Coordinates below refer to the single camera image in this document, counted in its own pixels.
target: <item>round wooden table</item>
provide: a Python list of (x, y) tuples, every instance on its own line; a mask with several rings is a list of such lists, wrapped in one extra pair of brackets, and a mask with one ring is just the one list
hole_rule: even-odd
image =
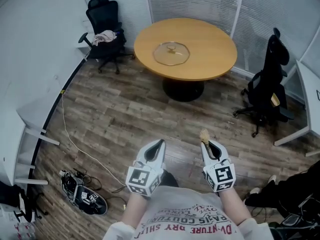
[[(190, 52), (188, 60), (172, 66), (158, 63), (153, 52), (166, 42), (185, 45)], [(191, 18), (165, 19), (143, 29), (135, 40), (134, 53), (149, 70), (165, 77), (165, 93), (181, 102), (200, 97), (204, 81), (225, 74), (237, 60), (235, 43), (225, 32)]]

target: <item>wooden floor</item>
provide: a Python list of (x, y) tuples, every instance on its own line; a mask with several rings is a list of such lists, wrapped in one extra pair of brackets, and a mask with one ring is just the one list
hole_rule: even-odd
[[(192, 102), (169, 99), (162, 89), (161, 77), (143, 68), (137, 61), (125, 60), (115, 74), (109, 63), (98, 74), (97, 62), (88, 61), (76, 74), (64, 94), (66, 128), (71, 139), (83, 151), (99, 159), (123, 183), (127, 169), (138, 150), (156, 139), (166, 141), (165, 163), (179, 185), (199, 192), (211, 192), (202, 176), (203, 162), (199, 133), (207, 128), (212, 139), (226, 147), (235, 164), (236, 190), (241, 197), (253, 187), (263, 187), (275, 174), (278, 179), (306, 170), (319, 157), (304, 153), (320, 146), (312, 135), (301, 137), (283, 146), (273, 142), (306, 125), (302, 106), (288, 98), (295, 114), (290, 123), (262, 127), (256, 138), (255, 125), (247, 115), (233, 117), (233, 111), (244, 106), (240, 91), (248, 80), (227, 73), (205, 83), (203, 95)], [(60, 146), (42, 143), (36, 159), (35, 179), (48, 180), (40, 186), (43, 192), (38, 204), (49, 212), (36, 221), (39, 240), (98, 240), (109, 225), (120, 219), (127, 189), (118, 193), (120, 184), (96, 161), (78, 151), (64, 129), (62, 101), (49, 123), (47, 135)], [(102, 183), (99, 193), (107, 199), (106, 215), (86, 215), (67, 200), (60, 182), (60, 170), (82, 171)], [(264, 211), (257, 217), (265, 219)], [(267, 209), (267, 221), (280, 221), (274, 209)]]

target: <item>glass lid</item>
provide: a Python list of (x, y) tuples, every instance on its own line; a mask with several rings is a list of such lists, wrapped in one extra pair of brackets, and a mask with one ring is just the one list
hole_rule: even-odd
[(178, 42), (161, 43), (153, 52), (154, 59), (161, 64), (174, 66), (185, 63), (190, 56), (188, 48)]

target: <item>white t-shirt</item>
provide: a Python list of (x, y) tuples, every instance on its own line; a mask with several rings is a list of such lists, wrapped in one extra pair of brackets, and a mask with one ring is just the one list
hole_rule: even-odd
[(250, 218), (236, 226), (222, 210), (214, 193), (159, 186), (137, 229), (117, 222), (103, 240), (273, 240), (267, 223)]

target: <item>black office chair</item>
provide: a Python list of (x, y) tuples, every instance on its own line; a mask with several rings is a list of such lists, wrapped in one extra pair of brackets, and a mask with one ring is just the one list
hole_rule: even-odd
[(132, 56), (134, 59), (135, 57), (133, 54), (121, 53), (121, 51), (125, 51), (124, 45), (127, 40), (124, 35), (124, 30), (121, 28), (122, 23), (118, 21), (118, 3), (109, 0), (90, 0), (86, 15), (92, 24), (95, 35), (106, 30), (111, 30), (116, 33), (117, 37), (111, 42), (100, 42), (97, 46), (92, 45), (87, 39), (88, 33), (84, 33), (78, 43), (85, 41), (91, 47), (88, 58), (104, 59), (104, 62), (98, 68), (99, 73), (101, 73), (101, 68), (106, 63), (113, 61), (116, 67), (115, 73), (119, 74), (117, 58)]
[(241, 91), (242, 95), (248, 95), (252, 106), (233, 113), (236, 117), (238, 114), (256, 112), (256, 131), (252, 134), (253, 138), (259, 133), (259, 126), (264, 121), (271, 124), (276, 120), (287, 122), (288, 119), (294, 119), (293, 114), (287, 110), (285, 88), (280, 84), (283, 76), (287, 77), (281, 65), (287, 65), (290, 56), (280, 41), (279, 30), (274, 28), (273, 32), (268, 41), (263, 70), (255, 74), (248, 84), (248, 90)]
[[(35, 198), (33, 198), (31, 195), (26, 196), (25, 191), (19, 186), (8, 186), (0, 181), (0, 203), (19, 208), (20, 213), (17, 214), (14, 211), (14, 215), (18, 222), (20, 222), (20, 217), (22, 216), (26, 219), (27, 222), (31, 222), (33, 211), (36, 218), (41, 219), (42, 217), (38, 215), (37, 210), (45, 216), (48, 215), (48, 212), (41, 210), (37, 205), (38, 197), (43, 195), (43, 193), (39, 193)], [(20, 207), (21, 202), (24, 203), (24, 211), (22, 211), (22, 208)]]

